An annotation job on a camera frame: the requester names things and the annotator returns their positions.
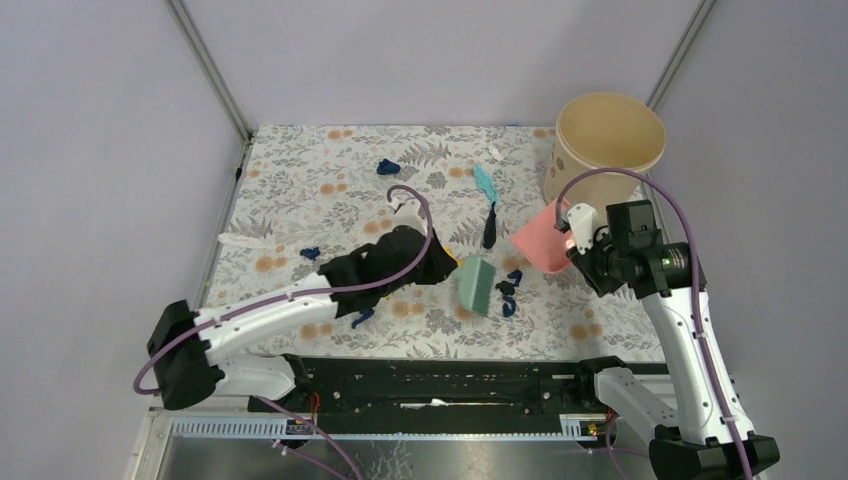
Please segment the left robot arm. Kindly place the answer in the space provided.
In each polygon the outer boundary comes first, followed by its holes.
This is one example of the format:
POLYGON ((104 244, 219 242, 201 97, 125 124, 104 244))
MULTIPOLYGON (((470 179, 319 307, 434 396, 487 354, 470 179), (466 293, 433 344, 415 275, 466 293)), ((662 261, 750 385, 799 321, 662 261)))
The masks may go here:
POLYGON ((282 356, 244 349, 304 325, 373 309, 408 285, 436 285, 457 269, 436 235, 399 226, 376 243, 335 257, 293 284, 223 307, 193 310, 184 300, 165 307, 146 349, 167 410, 193 407, 209 397, 265 397, 296 411, 310 385, 282 356))

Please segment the black paper scrap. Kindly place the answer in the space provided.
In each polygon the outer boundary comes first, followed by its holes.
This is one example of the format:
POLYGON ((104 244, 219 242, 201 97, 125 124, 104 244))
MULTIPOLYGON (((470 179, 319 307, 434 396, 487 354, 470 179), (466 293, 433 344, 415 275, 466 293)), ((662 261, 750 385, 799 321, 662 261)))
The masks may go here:
POLYGON ((515 295, 516 286, 507 280, 498 282, 495 288, 502 294, 503 297, 513 297, 515 295))

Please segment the teal hand brush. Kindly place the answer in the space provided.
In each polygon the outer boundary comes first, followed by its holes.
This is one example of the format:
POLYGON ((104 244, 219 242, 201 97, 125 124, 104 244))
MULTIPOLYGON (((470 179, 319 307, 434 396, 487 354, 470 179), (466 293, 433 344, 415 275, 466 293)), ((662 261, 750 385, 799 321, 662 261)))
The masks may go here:
POLYGON ((463 308, 480 316, 490 310, 497 270, 480 256, 466 258, 459 272, 458 298, 463 308))

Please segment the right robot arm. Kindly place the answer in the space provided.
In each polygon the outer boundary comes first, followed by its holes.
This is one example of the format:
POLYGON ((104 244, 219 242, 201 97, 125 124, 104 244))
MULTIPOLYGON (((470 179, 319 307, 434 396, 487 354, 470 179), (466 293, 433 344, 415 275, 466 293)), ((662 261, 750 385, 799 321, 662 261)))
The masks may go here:
POLYGON ((781 458, 756 433, 714 338, 706 280, 687 242, 666 243, 648 200, 556 210, 572 237, 567 257, 595 293, 632 290, 653 324, 673 385, 670 407, 615 356, 581 362, 573 386, 583 410, 611 408, 648 446, 659 479, 751 479, 781 458))

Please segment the pink plastic dustpan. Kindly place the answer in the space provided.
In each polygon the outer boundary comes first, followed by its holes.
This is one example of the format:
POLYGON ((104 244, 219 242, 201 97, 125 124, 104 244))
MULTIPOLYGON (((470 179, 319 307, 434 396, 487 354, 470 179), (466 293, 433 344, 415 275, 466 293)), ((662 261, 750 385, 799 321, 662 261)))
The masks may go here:
POLYGON ((550 203, 509 239, 533 267, 546 274, 557 274, 571 265, 567 251, 574 246, 573 236, 557 230, 555 221, 555 204, 550 203))

